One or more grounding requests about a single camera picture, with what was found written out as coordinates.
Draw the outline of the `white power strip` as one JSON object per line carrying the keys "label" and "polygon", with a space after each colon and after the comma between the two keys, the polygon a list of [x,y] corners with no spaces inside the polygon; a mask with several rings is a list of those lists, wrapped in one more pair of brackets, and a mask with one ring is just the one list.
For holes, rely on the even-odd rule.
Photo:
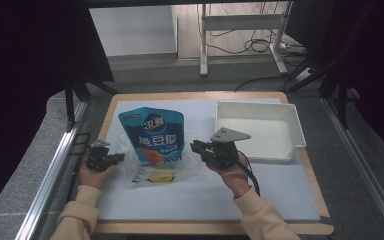
{"label": "white power strip", "polygon": [[298,82],[300,82],[300,81],[306,79],[307,77],[309,77],[313,72],[314,72],[314,70],[312,68],[307,67],[300,74],[298,74],[296,76],[296,80]]}

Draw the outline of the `person's left hand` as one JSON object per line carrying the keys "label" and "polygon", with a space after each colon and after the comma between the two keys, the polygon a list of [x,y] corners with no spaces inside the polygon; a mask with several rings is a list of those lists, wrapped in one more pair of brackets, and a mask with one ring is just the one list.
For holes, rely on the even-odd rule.
{"label": "person's left hand", "polygon": [[94,172],[85,163],[81,164],[78,170],[80,185],[86,185],[101,190],[106,179],[116,171],[115,166],[108,167],[104,172]]}

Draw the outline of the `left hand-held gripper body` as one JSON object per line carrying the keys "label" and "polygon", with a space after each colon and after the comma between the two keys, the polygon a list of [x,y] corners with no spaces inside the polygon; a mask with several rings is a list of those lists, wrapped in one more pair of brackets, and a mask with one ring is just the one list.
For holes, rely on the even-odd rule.
{"label": "left hand-held gripper body", "polygon": [[89,147],[87,167],[96,172],[104,172],[110,165],[107,156],[110,144],[97,139]]}

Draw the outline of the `white plastic tray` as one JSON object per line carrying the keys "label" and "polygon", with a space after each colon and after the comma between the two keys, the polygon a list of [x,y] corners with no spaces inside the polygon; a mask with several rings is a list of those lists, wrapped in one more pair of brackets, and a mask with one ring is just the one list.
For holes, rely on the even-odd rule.
{"label": "white plastic tray", "polygon": [[251,136],[236,142],[251,161],[290,162],[306,140],[293,104],[218,102],[216,129],[225,127]]}

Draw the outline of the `black stand legs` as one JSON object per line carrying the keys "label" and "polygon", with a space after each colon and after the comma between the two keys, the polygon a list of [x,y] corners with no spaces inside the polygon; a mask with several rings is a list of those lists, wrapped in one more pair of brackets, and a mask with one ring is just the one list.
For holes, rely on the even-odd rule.
{"label": "black stand legs", "polygon": [[65,90],[64,90],[65,100],[66,100],[68,132],[73,130],[76,124],[73,95],[76,95],[81,102],[87,102],[90,100],[91,93],[88,87],[86,86],[87,83],[91,83],[92,85],[111,94],[112,96],[118,94],[118,91],[116,89],[98,80],[94,80],[94,79],[76,80],[74,77],[70,77],[66,81]]}
{"label": "black stand legs", "polygon": [[324,77],[322,84],[318,89],[319,96],[322,98],[330,97],[334,90],[338,90],[337,118],[340,124],[347,129],[346,106],[349,101],[355,99],[348,97],[348,83],[343,76],[343,63],[345,53],[338,53],[329,63],[319,70],[311,73],[308,77],[286,89],[286,92],[295,92],[304,86]]}

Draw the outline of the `black table bracket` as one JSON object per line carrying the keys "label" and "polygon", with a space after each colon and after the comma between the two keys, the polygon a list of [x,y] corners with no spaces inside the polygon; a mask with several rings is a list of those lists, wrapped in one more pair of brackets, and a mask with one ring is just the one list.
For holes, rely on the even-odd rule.
{"label": "black table bracket", "polygon": [[89,146],[90,133],[76,134],[71,144],[69,154],[74,156],[82,156]]}

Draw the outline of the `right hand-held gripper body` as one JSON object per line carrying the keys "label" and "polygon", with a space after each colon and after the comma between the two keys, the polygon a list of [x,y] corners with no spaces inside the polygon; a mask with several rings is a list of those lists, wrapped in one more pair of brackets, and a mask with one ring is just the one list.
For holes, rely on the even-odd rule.
{"label": "right hand-held gripper body", "polygon": [[216,169],[229,169],[239,159],[235,142],[250,138],[250,134],[221,127],[204,144],[202,160]]}

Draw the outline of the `white metal desk frame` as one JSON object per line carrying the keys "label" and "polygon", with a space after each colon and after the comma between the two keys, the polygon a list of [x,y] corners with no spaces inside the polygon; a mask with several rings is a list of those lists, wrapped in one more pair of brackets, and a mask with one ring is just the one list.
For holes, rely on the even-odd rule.
{"label": "white metal desk frame", "polygon": [[287,74],[287,68],[280,56],[279,46],[287,24],[292,1],[286,3],[281,14],[263,15],[232,15],[232,16],[208,16],[206,5],[202,4],[200,16],[201,49],[200,49],[200,75],[208,75],[207,32],[225,30],[276,30],[276,38],[269,44],[270,52],[283,76]]}

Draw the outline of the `white plastic shopping bag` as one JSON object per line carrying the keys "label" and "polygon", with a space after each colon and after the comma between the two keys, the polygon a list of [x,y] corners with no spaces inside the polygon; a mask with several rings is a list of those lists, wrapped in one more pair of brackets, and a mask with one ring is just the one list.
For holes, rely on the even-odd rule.
{"label": "white plastic shopping bag", "polygon": [[180,157],[163,164],[150,165],[140,162],[128,137],[122,133],[118,137],[115,150],[125,157],[118,166],[121,180],[130,188],[154,187],[187,181],[197,175],[203,165],[198,154],[192,152],[190,144],[196,137],[189,130],[185,131],[185,146]]}

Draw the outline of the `blue snack pouch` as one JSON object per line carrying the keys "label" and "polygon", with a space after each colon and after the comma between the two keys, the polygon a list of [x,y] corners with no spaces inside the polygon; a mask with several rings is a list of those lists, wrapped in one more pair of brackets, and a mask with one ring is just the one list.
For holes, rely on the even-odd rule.
{"label": "blue snack pouch", "polygon": [[118,118],[141,162],[159,165],[181,158],[185,145],[182,113],[141,107],[122,112]]}

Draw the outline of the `white partition panel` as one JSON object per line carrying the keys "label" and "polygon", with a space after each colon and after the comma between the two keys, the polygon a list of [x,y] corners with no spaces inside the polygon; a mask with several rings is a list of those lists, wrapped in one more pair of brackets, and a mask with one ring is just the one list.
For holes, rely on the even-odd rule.
{"label": "white partition panel", "polygon": [[89,10],[107,56],[176,52],[171,6]]}

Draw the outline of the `dark curtain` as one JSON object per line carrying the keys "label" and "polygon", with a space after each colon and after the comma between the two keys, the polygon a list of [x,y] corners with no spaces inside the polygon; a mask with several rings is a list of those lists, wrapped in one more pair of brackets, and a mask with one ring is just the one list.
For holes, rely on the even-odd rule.
{"label": "dark curtain", "polygon": [[113,76],[88,0],[0,0],[0,193],[67,83]]}
{"label": "dark curtain", "polygon": [[286,33],[327,69],[319,94],[354,89],[357,109],[384,140],[384,0],[295,0]]}

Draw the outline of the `person's right hand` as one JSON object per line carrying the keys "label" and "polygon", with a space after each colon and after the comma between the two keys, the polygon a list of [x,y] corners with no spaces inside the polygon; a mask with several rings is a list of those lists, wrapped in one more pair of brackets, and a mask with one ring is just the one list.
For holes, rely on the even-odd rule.
{"label": "person's right hand", "polygon": [[207,165],[207,167],[221,177],[235,199],[242,197],[251,189],[248,183],[248,175],[240,167],[234,166],[227,170],[219,170],[210,165]]}

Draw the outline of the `aluminium rail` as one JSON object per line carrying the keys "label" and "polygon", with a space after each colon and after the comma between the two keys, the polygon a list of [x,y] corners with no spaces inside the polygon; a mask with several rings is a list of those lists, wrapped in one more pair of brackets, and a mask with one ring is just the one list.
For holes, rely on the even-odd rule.
{"label": "aluminium rail", "polygon": [[71,144],[78,130],[79,121],[82,120],[88,105],[88,102],[80,102],[77,105],[74,111],[74,127],[69,132],[65,132],[63,134],[43,181],[38,188],[38,191],[14,240],[32,239],[44,212],[45,206],[47,205],[48,199],[53,191],[55,181],[61,172],[66,157],[68,156]]}
{"label": "aluminium rail", "polygon": [[338,110],[335,108],[334,104],[326,98],[321,98],[320,101],[324,105],[324,108],[337,130],[338,135],[344,143],[363,181],[365,182],[382,216],[384,217],[384,188],[381,186],[374,172],[367,163],[366,158],[355,142],[351,132],[343,126],[337,117]]}

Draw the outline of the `pale blue table mat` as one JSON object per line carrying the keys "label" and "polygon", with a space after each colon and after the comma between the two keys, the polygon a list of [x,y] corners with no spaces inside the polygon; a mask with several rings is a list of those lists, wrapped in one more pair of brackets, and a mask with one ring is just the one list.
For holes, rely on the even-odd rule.
{"label": "pale blue table mat", "polygon": [[[184,115],[185,131],[193,139],[207,141],[216,129],[218,102],[283,104],[277,98],[217,100],[154,100],[149,107],[179,111]],[[125,133],[118,115],[142,107],[140,101],[119,101],[110,119],[105,141],[116,153],[118,137]],[[251,162],[260,184],[262,197],[274,202],[281,216],[289,222],[315,222],[321,214],[299,155],[286,163]],[[107,182],[98,202],[103,220],[126,221],[230,221],[238,220],[240,211],[221,178],[203,164],[200,172],[187,181],[154,187],[128,188],[118,170]]]}

